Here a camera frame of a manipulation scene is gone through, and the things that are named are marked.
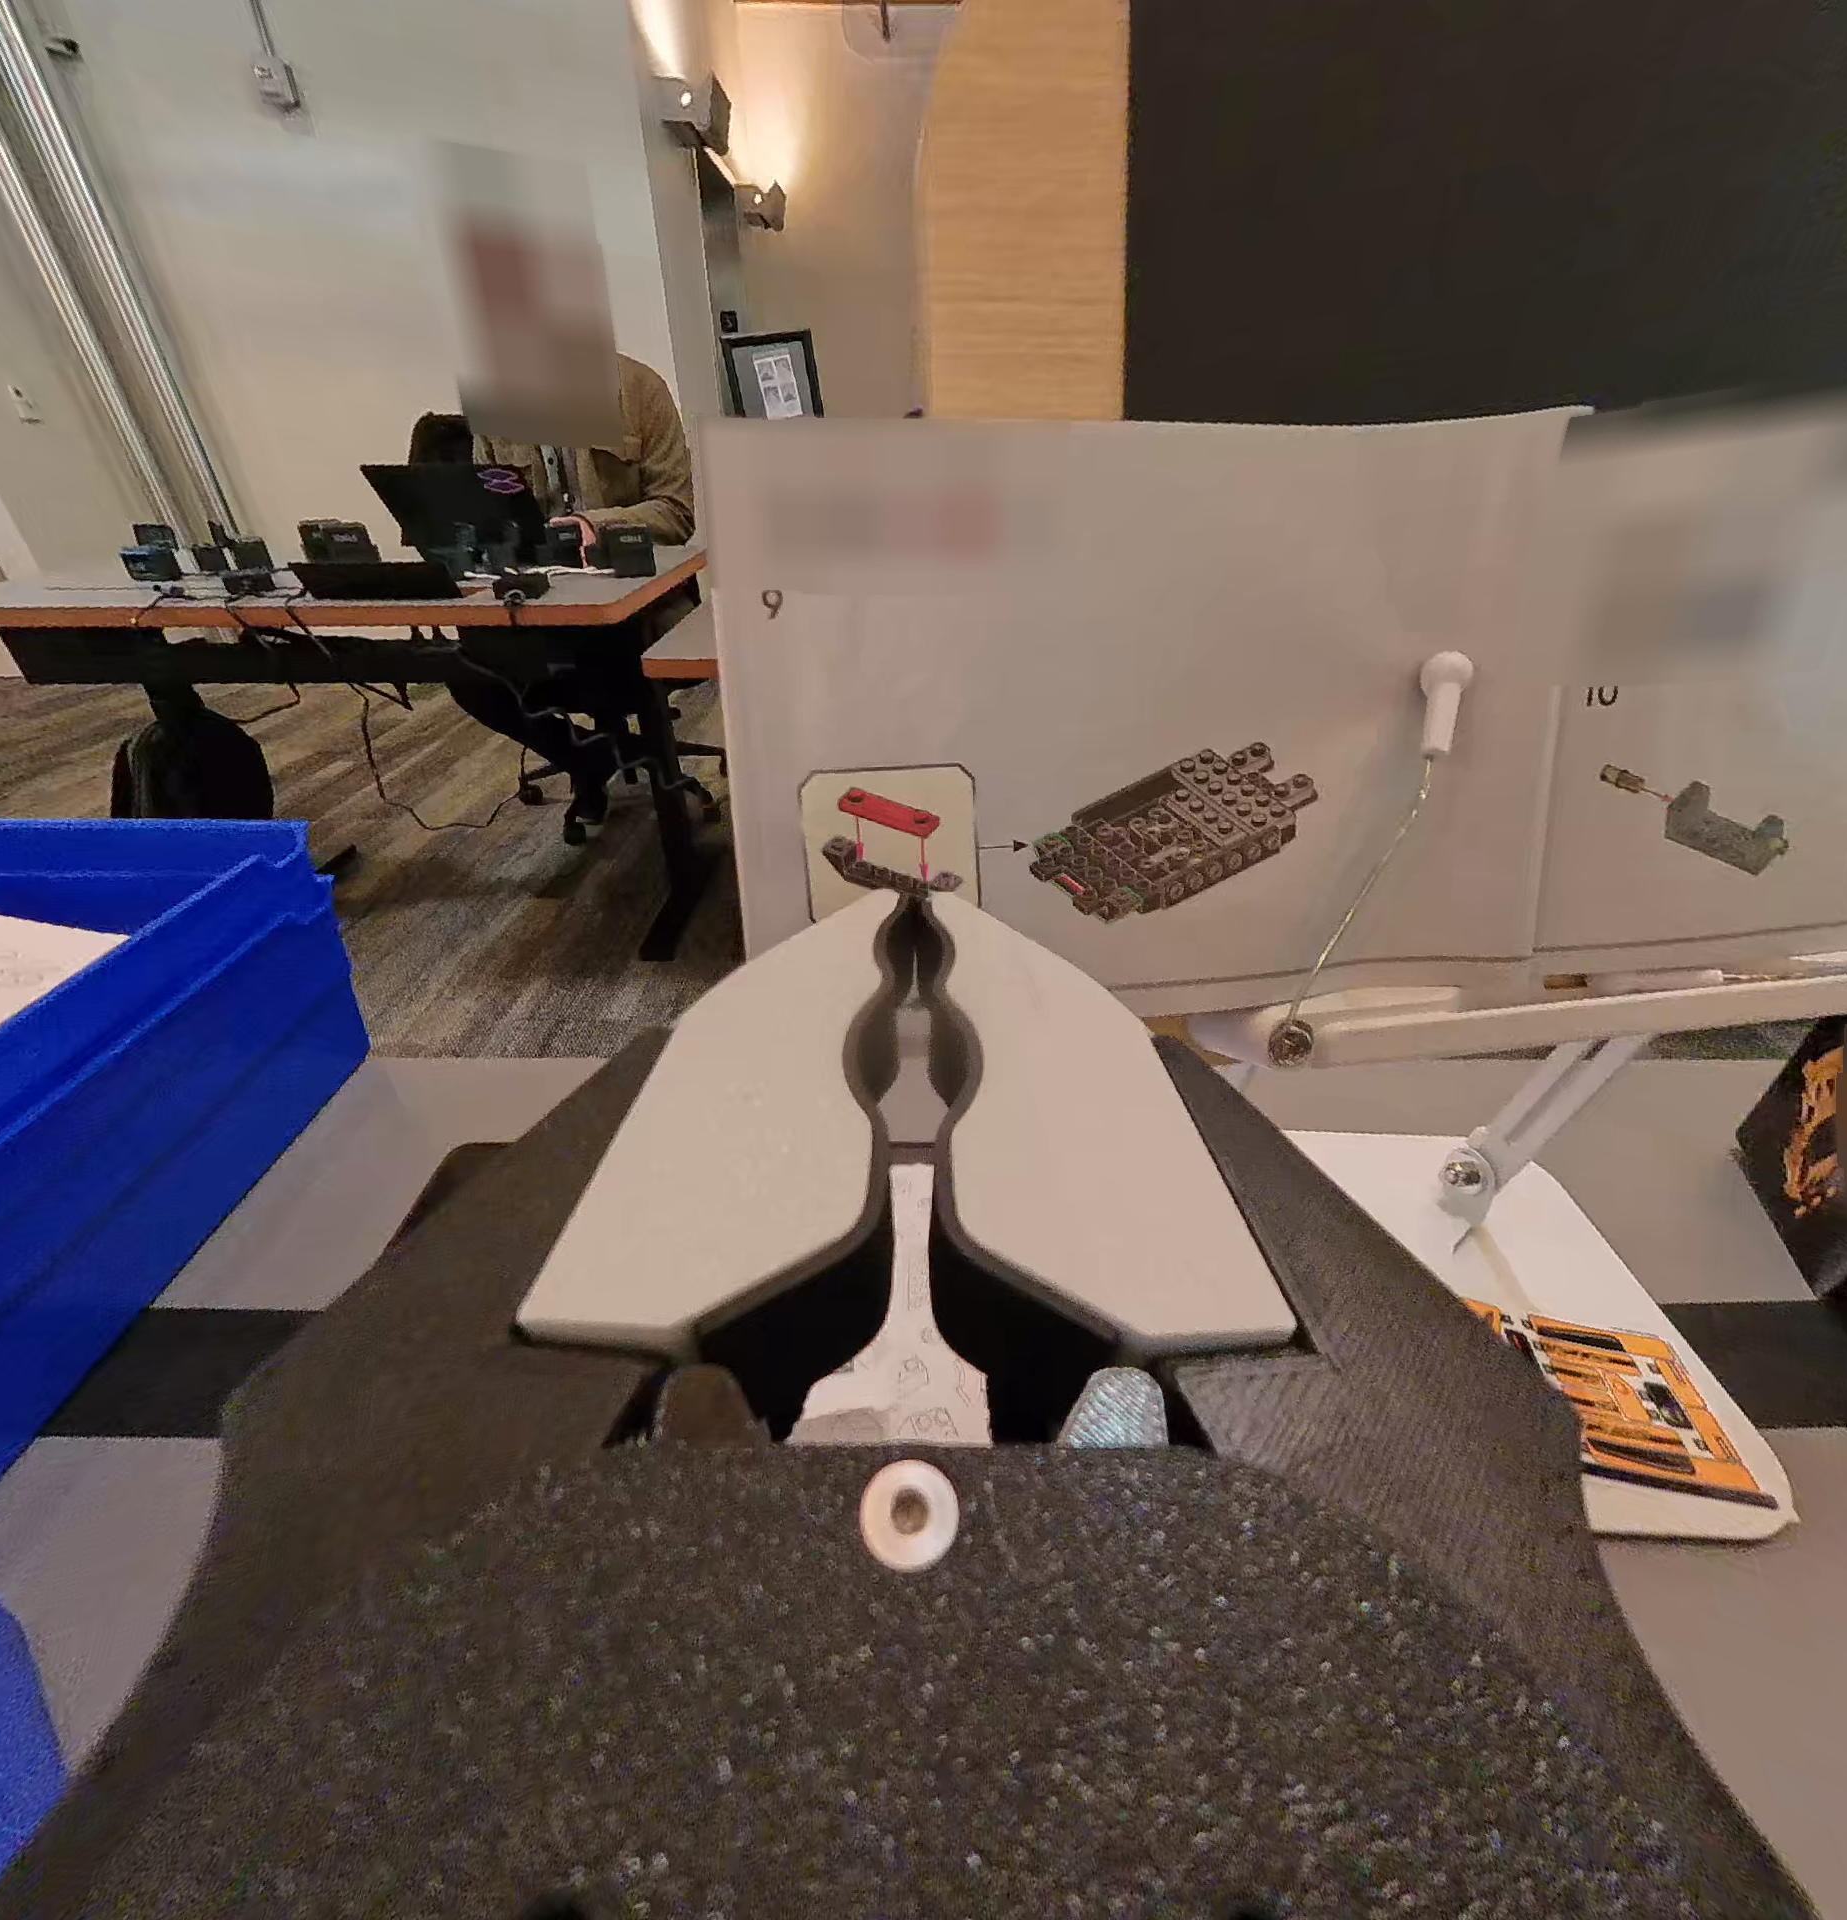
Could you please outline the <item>black partition panel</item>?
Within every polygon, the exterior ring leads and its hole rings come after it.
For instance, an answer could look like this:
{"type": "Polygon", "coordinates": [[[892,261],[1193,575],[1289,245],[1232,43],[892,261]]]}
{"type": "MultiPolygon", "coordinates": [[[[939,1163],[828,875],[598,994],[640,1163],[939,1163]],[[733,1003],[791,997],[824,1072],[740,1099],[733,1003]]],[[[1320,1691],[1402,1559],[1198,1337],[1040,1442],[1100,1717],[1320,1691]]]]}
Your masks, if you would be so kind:
{"type": "Polygon", "coordinates": [[[1847,389],[1847,2],[1139,2],[1124,421],[1847,389]]]}

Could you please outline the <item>grey desk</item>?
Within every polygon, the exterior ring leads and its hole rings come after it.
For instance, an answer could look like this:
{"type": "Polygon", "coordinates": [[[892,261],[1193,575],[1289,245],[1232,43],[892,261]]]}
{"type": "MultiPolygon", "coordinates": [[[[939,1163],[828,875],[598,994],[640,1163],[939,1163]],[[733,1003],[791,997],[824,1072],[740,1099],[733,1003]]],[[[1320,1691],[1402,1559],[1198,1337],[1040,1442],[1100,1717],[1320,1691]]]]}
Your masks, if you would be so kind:
{"type": "MultiPolygon", "coordinates": [[[[447,1152],[505,1142],[600,1061],[377,1057],[156,1298],[320,1309],[389,1244],[447,1152]]],[[[1543,1157],[1661,1306],[1810,1306],[1733,1163],[1771,1063],[1628,1066],[1543,1157]]],[[[1800,1527],[1748,1550],[1618,1541],[1608,1576],[1710,1761],[1823,1917],[1847,1917],[1847,1427],[1834,1389],[1771,1431],[1800,1527]]],[[[66,1761],[136,1686],[209,1522],[216,1442],[47,1436],[0,1478],[0,1605],[66,1761]]]]}

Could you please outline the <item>blue rounded plastic object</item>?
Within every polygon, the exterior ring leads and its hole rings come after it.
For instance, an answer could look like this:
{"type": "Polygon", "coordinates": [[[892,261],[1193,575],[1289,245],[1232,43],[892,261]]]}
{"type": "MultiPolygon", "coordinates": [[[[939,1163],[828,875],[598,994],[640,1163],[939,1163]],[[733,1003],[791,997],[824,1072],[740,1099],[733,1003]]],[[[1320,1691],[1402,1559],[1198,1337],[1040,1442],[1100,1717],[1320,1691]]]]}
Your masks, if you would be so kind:
{"type": "Polygon", "coordinates": [[[66,1769],[40,1670],[0,1605],[0,1877],[65,1792],[66,1769]]]}

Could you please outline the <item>white printed sheet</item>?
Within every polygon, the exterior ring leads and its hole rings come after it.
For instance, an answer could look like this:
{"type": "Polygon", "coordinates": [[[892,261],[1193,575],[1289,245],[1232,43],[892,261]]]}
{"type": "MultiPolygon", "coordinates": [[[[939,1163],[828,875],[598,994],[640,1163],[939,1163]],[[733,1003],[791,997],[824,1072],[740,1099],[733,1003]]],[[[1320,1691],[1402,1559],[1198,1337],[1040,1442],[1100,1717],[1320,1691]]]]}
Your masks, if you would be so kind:
{"type": "Polygon", "coordinates": [[[124,944],[124,932],[0,916],[0,1026],[124,944]]]}

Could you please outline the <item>row of black devices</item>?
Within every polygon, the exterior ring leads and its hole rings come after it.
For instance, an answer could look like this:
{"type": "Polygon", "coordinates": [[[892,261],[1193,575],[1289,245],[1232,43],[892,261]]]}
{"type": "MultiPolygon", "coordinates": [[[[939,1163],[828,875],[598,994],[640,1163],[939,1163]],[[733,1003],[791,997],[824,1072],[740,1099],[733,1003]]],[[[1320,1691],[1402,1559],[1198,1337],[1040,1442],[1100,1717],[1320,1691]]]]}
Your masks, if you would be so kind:
{"type": "MultiPolygon", "coordinates": [[[[294,575],[296,564],[305,559],[392,562],[381,557],[362,525],[340,521],[306,523],[301,533],[303,557],[284,566],[271,559],[261,541],[218,541],[183,549],[168,525],[144,523],[136,533],[137,541],[119,549],[124,575],[137,586],[156,587],[164,598],[177,598],[190,584],[216,584],[224,600],[306,598],[294,575]]],[[[456,549],[433,546],[417,559],[446,564],[459,579],[462,596],[489,590],[500,600],[538,598],[550,579],[577,573],[598,573],[625,584],[654,579],[657,573],[644,529],[623,528],[607,541],[584,541],[582,525],[575,518],[547,525],[542,549],[534,557],[502,549],[477,554],[464,543],[456,549]]]]}

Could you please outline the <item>black backpack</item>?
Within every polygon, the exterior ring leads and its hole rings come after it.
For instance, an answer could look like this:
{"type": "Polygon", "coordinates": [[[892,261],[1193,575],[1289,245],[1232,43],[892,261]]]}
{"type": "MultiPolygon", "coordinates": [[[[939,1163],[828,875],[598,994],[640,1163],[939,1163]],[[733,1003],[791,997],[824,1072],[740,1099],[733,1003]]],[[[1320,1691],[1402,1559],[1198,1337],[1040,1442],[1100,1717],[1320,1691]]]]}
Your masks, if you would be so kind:
{"type": "Polygon", "coordinates": [[[112,822],[268,824],[276,792],[261,747],[209,707],[162,704],[112,762],[112,822]]]}

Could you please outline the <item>framed wall picture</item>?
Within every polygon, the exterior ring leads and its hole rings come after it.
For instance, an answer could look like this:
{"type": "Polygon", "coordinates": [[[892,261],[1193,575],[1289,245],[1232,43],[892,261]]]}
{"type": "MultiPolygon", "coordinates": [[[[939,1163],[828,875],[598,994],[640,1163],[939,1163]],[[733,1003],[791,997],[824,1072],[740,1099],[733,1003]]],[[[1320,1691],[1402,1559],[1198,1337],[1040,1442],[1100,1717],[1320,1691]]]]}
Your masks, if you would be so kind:
{"type": "Polygon", "coordinates": [[[824,417],[807,329],[734,333],[720,339],[729,411],[737,421],[821,421],[824,417]]]}

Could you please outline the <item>building instruction booklet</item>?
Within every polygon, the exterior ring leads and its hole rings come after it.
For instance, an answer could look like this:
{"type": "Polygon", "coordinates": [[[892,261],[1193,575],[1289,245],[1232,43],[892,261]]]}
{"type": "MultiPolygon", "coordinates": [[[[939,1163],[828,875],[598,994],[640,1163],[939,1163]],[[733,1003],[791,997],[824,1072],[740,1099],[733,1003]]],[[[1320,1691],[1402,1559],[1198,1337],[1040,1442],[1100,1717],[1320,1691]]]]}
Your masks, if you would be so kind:
{"type": "Polygon", "coordinates": [[[722,421],[744,950],[917,876],[1143,1012],[1847,971],[1847,395],[722,421]]]}

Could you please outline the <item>wooden partition panel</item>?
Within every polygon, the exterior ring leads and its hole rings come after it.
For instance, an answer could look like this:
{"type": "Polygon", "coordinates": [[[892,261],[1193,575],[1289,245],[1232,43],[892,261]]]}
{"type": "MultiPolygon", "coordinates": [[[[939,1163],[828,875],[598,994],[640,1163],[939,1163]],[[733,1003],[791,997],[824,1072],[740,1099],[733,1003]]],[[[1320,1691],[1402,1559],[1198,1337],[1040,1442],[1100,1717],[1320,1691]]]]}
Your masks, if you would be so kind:
{"type": "Polygon", "coordinates": [[[969,2],[917,176],[919,364],[939,421],[1121,421],[1130,2],[969,2]]]}

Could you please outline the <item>open black laptop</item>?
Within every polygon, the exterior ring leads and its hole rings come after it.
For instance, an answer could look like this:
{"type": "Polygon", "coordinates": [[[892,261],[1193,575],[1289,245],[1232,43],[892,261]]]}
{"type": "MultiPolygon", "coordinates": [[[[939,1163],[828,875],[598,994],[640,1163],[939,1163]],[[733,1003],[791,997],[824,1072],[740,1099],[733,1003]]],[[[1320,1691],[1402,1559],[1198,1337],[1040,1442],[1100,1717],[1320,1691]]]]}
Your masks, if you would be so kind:
{"type": "Polygon", "coordinates": [[[361,476],[417,554],[472,544],[534,557],[547,516],[525,468],[513,463],[365,463],[361,476]]]}

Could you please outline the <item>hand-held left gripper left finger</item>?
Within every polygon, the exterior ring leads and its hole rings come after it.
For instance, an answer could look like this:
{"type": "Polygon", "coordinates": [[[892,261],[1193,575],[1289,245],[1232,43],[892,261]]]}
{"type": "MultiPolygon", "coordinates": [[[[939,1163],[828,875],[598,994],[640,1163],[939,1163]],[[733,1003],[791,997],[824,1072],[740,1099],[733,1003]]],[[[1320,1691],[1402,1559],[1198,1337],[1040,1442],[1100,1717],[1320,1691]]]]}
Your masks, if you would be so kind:
{"type": "Polygon", "coordinates": [[[865,893],[670,1026],[515,1327],[722,1367],[778,1439],[892,1296],[896,897],[865,893]]]}

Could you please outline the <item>orange sticker sheet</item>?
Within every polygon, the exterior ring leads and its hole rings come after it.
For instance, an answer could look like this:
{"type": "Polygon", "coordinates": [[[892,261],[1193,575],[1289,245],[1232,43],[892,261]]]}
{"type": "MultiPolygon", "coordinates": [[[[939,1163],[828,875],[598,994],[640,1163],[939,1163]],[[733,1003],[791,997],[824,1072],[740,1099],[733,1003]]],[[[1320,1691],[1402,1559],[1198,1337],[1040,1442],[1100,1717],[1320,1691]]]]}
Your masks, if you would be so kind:
{"type": "Polygon", "coordinates": [[[1663,1337],[1469,1298],[1464,1306],[1571,1401],[1587,1478],[1687,1500],[1779,1509],[1663,1337]]]}

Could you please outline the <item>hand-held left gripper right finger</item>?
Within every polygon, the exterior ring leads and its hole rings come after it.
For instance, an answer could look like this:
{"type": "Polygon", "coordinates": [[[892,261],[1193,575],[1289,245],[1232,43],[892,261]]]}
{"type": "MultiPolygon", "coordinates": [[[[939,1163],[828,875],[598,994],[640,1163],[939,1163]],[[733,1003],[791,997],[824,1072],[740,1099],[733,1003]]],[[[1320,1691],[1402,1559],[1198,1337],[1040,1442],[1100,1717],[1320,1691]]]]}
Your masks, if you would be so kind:
{"type": "Polygon", "coordinates": [[[1054,1439],[1089,1378],[1297,1340],[1147,1025],[981,909],[932,905],[932,1311],[994,1439],[1054,1439]]]}

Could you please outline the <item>black swivel chair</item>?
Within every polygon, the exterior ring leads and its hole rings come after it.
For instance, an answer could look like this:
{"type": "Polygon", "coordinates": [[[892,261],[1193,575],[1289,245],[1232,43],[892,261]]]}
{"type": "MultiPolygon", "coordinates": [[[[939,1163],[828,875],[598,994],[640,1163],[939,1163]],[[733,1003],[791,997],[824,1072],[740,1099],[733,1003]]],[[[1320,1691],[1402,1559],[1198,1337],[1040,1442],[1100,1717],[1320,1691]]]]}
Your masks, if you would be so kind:
{"type": "Polygon", "coordinates": [[[718,795],[690,771],[690,765],[712,762],[718,774],[727,774],[727,750],[678,737],[670,698],[655,682],[644,680],[627,704],[607,712],[600,726],[580,726],[575,712],[562,707],[525,712],[534,726],[557,722],[570,735],[570,748],[564,754],[534,757],[523,744],[515,787],[521,806],[547,806],[550,778],[557,774],[568,778],[570,763],[580,763],[584,774],[573,782],[575,787],[593,785],[600,794],[619,785],[642,787],[651,801],[694,804],[705,826],[720,824],[718,795]]]}

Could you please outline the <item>toy car box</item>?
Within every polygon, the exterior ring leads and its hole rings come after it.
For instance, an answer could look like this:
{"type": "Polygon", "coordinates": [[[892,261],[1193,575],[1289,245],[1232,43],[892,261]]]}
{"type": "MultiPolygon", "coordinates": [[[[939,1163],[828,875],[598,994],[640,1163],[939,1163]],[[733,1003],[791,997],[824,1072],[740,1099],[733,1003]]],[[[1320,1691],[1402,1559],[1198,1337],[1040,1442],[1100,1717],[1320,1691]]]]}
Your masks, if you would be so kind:
{"type": "Polygon", "coordinates": [[[1806,1032],[1740,1124],[1735,1148],[1800,1280],[1847,1303],[1847,1016],[1806,1032]]]}

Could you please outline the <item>orange-edged office table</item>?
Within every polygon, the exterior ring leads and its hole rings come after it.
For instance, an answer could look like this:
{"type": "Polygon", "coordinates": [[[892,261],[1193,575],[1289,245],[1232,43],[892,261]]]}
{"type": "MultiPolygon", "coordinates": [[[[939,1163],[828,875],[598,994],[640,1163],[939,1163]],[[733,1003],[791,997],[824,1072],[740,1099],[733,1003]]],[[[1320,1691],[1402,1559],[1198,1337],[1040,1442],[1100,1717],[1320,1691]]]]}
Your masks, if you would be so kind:
{"type": "Polygon", "coordinates": [[[462,586],[454,598],[333,600],[303,590],[230,596],[202,584],[0,586],[0,649],[31,686],[131,686],[152,709],[198,707],[204,689],[421,686],[547,689],[579,658],[602,660],[627,713],[602,725],[615,774],[651,792],[666,893],[638,956],[666,964],[712,878],[699,826],[720,806],[687,777],[673,731],[670,686],[716,680],[718,645],[663,638],[651,612],[700,608],[708,556],[699,541],[657,546],[654,575],[560,573],[539,596],[462,586]]]}

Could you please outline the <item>closed black laptop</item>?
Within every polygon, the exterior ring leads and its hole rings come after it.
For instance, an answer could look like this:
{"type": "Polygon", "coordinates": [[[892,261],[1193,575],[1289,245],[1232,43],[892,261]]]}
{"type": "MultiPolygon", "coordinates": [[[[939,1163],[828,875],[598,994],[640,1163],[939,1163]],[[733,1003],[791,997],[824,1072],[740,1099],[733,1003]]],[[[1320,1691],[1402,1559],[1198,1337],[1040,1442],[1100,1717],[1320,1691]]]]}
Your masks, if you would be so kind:
{"type": "Polygon", "coordinates": [[[462,587],[446,564],[417,562],[301,562],[301,592],[325,602],[446,602],[462,587]]]}

